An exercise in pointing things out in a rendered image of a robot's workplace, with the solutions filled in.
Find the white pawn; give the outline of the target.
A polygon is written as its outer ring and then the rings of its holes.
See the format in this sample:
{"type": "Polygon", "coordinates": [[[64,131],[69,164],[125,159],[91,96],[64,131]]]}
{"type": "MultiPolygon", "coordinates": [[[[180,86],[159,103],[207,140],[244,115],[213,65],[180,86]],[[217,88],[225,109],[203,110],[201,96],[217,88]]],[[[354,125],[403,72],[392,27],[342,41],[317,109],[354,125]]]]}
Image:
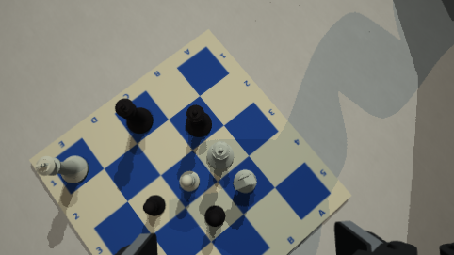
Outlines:
{"type": "Polygon", "coordinates": [[[194,171],[186,171],[180,177],[180,185],[186,191],[197,189],[200,184],[200,178],[194,171]]]}

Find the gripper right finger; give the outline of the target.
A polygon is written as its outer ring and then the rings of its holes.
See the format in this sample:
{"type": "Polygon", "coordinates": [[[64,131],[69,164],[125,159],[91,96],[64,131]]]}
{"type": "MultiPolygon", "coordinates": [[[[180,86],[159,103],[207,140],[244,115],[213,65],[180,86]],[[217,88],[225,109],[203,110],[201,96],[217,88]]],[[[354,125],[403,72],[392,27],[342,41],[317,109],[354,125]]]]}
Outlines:
{"type": "MultiPolygon", "coordinates": [[[[386,242],[352,221],[335,222],[334,236],[336,255],[352,255],[355,251],[353,255],[417,255],[415,246],[401,241],[386,242]]],[[[440,255],[454,255],[454,243],[440,245],[440,255]]]]}

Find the blue and cream chessboard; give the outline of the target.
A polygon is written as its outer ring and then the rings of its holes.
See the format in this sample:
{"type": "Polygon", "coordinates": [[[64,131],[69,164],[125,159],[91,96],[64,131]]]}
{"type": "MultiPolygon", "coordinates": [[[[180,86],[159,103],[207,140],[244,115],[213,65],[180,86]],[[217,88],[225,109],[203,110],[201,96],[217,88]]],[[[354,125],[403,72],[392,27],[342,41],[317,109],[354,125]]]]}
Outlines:
{"type": "Polygon", "coordinates": [[[92,255],[115,255],[141,233],[156,234],[157,255],[287,255],[351,197],[210,30],[29,159],[34,168],[43,156],[89,165],[79,183],[40,177],[92,255]],[[151,112],[148,132],[116,113],[125,98],[151,112]],[[202,137],[186,129],[195,104],[212,120],[202,137]],[[224,169],[207,160],[218,141],[234,151],[224,169]],[[257,181],[249,193],[233,185],[244,169],[257,181]],[[180,185],[186,171],[200,178],[193,191],[180,185]],[[143,211],[153,195],[161,215],[143,211]],[[204,217],[214,205],[225,212],[218,227],[204,217]]]}

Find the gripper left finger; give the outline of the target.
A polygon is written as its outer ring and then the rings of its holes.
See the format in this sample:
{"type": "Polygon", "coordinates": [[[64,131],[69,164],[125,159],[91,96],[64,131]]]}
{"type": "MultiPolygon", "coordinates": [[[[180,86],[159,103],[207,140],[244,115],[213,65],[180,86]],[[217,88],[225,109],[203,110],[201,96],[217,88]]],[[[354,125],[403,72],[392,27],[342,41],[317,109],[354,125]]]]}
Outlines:
{"type": "Polygon", "coordinates": [[[157,255],[157,239],[155,233],[141,233],[136,240],[122,247],[115,255],[157,255]]]}

